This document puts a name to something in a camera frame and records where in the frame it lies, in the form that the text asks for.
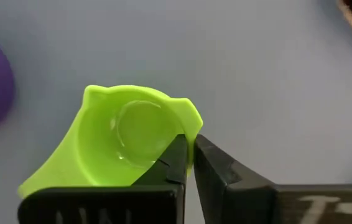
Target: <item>light gray surface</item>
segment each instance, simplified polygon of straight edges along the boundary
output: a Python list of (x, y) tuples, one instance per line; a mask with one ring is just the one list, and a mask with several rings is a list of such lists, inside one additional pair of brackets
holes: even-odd
[[(334, 0), (0, 0), (17, 99), (0, 126), (0, 223), (84, 86), (192, 99), (202, 133), (280, 183), (352, 182), (352, 30)], [(186, 223), (203, 223), (195, 181)]]

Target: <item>gray background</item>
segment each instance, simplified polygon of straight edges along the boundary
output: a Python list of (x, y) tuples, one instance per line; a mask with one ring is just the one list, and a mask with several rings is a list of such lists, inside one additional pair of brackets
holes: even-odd
[[(0, 0), (17, 98), (0, 126), (0, 223), (88, 84), (189, 97), (202, 133), (278, 183), (352, 182), (352, 30), (334, 0)], [(186, 223), (203, 223), (195, 181)]]

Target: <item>lime green plastic object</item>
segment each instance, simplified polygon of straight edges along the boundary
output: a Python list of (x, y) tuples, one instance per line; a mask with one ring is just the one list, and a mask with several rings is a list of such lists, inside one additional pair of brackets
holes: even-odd
[(189, 143), (191, 169), (202, 125), (189, 99), (141, 86), (90, 85), (63, 141), (19, 194), (24, 198), (47, 187), (129, 186), (178, 134)]

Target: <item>green plastic cup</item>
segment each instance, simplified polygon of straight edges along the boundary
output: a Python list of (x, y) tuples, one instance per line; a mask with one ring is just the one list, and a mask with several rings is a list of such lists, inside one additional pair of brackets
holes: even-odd
[(130, 186), (178, 134), (189, 143), (191, 170), (202, 125), (189, 99), (141, 86), (87, 86), (63, 141), (19, 194), (24, 198), (47, 187)]

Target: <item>black plastic tool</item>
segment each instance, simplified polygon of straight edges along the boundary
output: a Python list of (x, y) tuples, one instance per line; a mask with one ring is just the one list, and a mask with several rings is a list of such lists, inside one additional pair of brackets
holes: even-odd
[(352, 224), (352, 185), (277, 185), (203, 136), (195, 179), (206, 224)]
[(20, 224), (184, 223), (187, 141), (177, 136), (130, 187), (61, 187), (22, 201)]

